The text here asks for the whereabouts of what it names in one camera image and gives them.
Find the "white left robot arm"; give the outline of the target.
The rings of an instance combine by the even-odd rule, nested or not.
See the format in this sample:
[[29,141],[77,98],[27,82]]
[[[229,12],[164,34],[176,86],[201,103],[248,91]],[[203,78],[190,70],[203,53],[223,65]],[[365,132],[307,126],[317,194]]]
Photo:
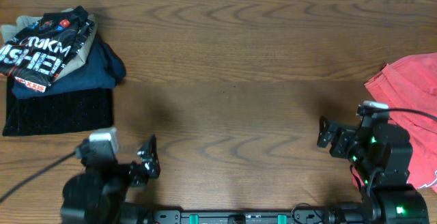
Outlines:
[[62,223],[153,223],[152,211],[126,201],[130,187],[146,186],[160,175],[156,136],[137,151],[141,161],[119,163],[109,140],[83,140],[75,148],[85,172],[70,178],[63,188]]

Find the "navy blue folded garment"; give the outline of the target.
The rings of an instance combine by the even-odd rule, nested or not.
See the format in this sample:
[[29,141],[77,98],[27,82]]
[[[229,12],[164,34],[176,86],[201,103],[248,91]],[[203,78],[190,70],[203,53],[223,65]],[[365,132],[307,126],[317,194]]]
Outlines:
[[18,99],[27,99],[87,89],[113,89],[125,76],[122,60],[100,36],[96,36],[84,66],[52,83],[44,93],[31,90],[18,81],[13,82],[12,93]]

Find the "black sparkly folded garment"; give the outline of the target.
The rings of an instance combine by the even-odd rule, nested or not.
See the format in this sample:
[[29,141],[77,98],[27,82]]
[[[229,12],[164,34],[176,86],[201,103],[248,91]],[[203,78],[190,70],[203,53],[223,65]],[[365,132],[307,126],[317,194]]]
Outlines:
[[86,89],[43,97],[18,99],[11,77],[6,84],[4,137],[57,135],[113,125],[111,89]]

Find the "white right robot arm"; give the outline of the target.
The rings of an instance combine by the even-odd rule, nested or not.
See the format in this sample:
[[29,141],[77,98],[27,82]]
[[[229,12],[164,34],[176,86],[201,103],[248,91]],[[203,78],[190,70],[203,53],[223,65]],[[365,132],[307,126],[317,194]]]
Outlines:
[[413,148],[407,130],[373,117],[357,127],[321,117],[317,145],[350,163],[362,199],[330,206],[324,223],[428,223],[425,200],[408,183]]

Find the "red t-shirt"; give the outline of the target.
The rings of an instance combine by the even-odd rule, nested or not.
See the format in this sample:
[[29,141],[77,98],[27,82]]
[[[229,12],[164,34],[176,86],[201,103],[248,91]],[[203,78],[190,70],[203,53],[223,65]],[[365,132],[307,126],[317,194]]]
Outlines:
[[[404,108],[436,115],[436,54],[427,53],[403,57],[385,64],[377,75],[365,83],[376,102],[390,108]],[[410,134],[413,154],[408,182],[415,188],[436,190],[436,121],[431,118],[401,112],[390,112],[391,124],[397,124]]]

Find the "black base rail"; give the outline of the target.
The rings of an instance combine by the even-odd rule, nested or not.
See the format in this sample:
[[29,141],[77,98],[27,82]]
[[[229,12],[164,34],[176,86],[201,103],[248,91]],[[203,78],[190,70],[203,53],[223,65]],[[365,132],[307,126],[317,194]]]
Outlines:
[[295,224],[323,223],[325,211],[301,206],[289,211],[213,212],[160,210],[152,215],[151,224]]

